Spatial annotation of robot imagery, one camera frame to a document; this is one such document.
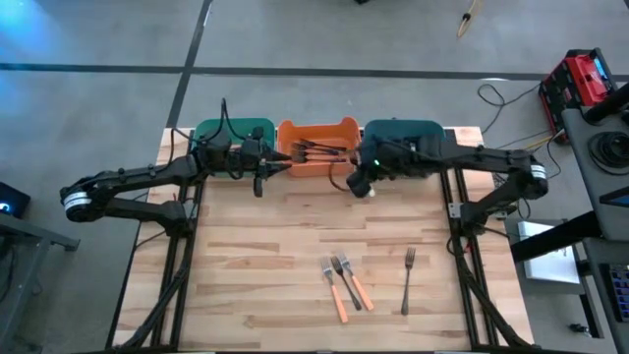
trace wooden table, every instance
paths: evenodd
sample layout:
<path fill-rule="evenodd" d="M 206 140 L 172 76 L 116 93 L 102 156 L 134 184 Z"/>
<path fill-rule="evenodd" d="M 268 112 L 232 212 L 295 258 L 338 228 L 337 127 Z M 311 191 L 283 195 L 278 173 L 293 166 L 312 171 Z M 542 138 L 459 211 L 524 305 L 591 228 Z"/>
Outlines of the wooden table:
<path fill-rule="evenodd" d="M 455 130 L 459 144 L 475 146 L 482 140 L 479 128 Z M 186 145 L 178 137 L 176 155 L 185 153 Z M 165 131 L 158 163 L 166 161 L 168 152 Z M 465 178 L 472 201 L 493 189 L 489 173 L 465 171 Z M 336 191 L 326 178 L 282 174 L 264 183 L 264 197 L 257 199 L 251 180 L 207 179 L 180 349 L 469 349 L 455 263 L 445 250 L 449 229 L 438 175 L 374 186 L 375 198 L 359 200 Z M 176 192 L 174 186 L 155 188 L 148 200 L 163 203 Z M 504 229 L 497 221 L 488 226 Z M 156 224 L 146 223 L 138 242 L 159 231 Z M 487 233 L 479 241 L 491 300 L 532 342 L 507 240 Z M 162 236 L 136 251 L 114 344 L 129 338 L 155 304 L 167 245 Z M 408 246 L 417 254 L 410 315 L 403 317 Z M 371 312 L 355 311 L 335 276 L 347 324 L 338 320 L 318 261 L 336 250 L 348 256 L 375 306 Z M 477 302 L 475 312 L 486 342 Z"/>

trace gray floor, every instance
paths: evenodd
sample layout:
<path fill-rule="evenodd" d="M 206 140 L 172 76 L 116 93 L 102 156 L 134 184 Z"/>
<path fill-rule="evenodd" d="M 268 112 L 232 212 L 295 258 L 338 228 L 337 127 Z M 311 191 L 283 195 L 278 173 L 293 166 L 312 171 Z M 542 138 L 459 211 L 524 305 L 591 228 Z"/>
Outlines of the gray floor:
<path fill-rule="evenodd" d="M 184 65 L 201 0 L 8 0 L 0 2 L 0 62 Z M 486 0 L 464 38 L 454 35 L 463 0 L 215 0 L 199 66 L 367 68 L 545 73 L 573 47 L 599 46 L 615 74 L 629 74 L 622 0 Z M 75 254 L 54 250 L 40 275 L 23 336 L 45 353 L 102 348 L 138 224 L 71 223 L 58 190 L 87 174 L 154 161 L 179 75 L 0 71 L 0 180 L 33 196 L 28 219 L 82 239 Z M 191 78 L 178 122 L 194 127 L 218 115 L 276 124 L 431 119 L 484 126 L 494 108 L 471 80 L 300 77 Z M 492 82 L 514 97 L 535 82 Z M 486 134 L 497 147 L 547 127 L 534 94 L 505 108 Z M 523 147 L 522 142 L 514 148 Z M 569 147 L 553 146 L 563 173 L 533 202 L 533 217 L 572 217 L 590 209 Z M 539 159 L 553 170 L 545 149 Z M 613 351 L 609 337 L 566 329 L 582 322 L 578 297 L 523 283 L 536 343 L 550 349 Z"/>

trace red device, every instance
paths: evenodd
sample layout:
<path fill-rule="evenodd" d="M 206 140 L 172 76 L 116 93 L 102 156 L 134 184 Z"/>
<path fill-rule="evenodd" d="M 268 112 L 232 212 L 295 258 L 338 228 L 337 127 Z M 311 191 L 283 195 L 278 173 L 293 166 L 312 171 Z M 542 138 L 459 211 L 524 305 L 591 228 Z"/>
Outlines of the red device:
<path fill-rule="evenodd" d="M 594 106 L 602 102 L 617 86 L 599 48 L 568 50 L 565 58 L 542 80 L 538 94 L 543 110 L 556 135 L 563 129 L 561 112 L 567 108 Z M 555 140 L 568 143 L 566 134 Z"/>

